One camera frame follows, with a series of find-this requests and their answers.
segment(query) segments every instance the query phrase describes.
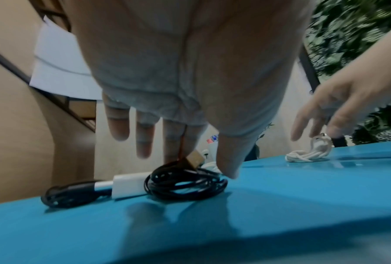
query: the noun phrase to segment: black cable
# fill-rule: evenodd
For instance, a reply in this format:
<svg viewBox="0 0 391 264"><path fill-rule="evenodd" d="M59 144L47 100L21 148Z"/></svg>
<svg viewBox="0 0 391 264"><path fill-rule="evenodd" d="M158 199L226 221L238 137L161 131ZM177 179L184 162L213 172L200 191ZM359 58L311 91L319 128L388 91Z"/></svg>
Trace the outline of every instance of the black cable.
<svg viewBox="0 0 391 264"><path fill-rule="evenodd" d="M97 180L85 181L65 186L54 186L40 197L50 208L72 208L94 202L100 197L110 197L110 190L95 191Z"/></svg>
<svg viewBox="0 0 391 264"><path fill-rule="evenodd" d="M178 164L174 161L155 169L144 181L145 191L161 200L196 201L216 196L228 184L219 173L200 167L188 170Z"/></svg>

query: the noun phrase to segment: hand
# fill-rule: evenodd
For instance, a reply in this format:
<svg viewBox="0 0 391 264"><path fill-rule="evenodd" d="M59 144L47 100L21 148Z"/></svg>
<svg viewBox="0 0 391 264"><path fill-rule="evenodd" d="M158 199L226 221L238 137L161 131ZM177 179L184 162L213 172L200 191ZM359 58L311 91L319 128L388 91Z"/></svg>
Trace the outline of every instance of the hand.
<svg viewBox="0 0 391 264"><path fill-rule="evenodd" d="M87 0L67 12L104 91L112 135L150 156L164 120L164 161L188 155L207 123L230 178L276 114L311 14L311 0Z"/></svg>
<svg viewBox="0 0 391 264"><path fill-rule="evenodd" d="M291 140L300 139L310 119L310 137L317 136L331 117L331 138L350 135L376 107L391 102L391 32L317 87L313 98L298 112Z"/></svg>

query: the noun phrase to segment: blue tabletop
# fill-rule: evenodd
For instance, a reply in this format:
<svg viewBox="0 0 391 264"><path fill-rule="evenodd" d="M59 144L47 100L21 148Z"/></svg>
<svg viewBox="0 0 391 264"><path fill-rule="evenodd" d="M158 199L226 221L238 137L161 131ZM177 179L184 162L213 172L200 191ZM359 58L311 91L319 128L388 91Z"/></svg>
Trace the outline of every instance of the blue tabletop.
<svg viewBox="0 0 391 264"><path fill-rule="evenodd" d="M0 204L6 264L270 263L362 248L391 258L380 244L391 245L391 142L336 148L309 164L246 162L225 193L199 202L142 196L60 211L39 198Z"/></svg>

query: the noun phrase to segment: foliage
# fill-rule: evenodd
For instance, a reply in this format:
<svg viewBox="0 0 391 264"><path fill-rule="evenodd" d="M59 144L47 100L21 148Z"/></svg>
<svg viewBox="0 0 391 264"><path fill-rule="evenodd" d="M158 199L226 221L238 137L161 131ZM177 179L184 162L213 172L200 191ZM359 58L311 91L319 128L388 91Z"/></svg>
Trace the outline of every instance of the foliage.
<svg viewBox="0 0 391 264"><path fill-rule="evenodd" d="M320 81L364 53L391 30L391 0L317 0L306 44ZM356 144L378 142L391 130L391 105L371 114L353 135Z"/></svg>

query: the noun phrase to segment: white wall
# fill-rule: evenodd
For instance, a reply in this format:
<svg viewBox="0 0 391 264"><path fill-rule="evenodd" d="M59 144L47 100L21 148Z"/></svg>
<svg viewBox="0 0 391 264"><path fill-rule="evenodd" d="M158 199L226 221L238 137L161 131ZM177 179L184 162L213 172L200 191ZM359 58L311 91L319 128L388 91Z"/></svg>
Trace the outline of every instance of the white wall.
<svg viewBox="0 0 391 264"><path fill-rule="evenodd" d="M258 141L262 157L285 155L293 150L308 150L309 127L298 142L290 141L291 125L300 107L310 98L310 85L301 68L295 64L282 106L273 124ZM116 174L152 171L162 165L162 122L156 125L153 152L147 160L136 157L136 111L130 112L130 137L125 142L115 141L108 130L104 106L97 104L97 127L95 147L95 178L112 179ZM198 151L207 148L206 140L217 134L217 130L209 126L197 146Z"/></svg>

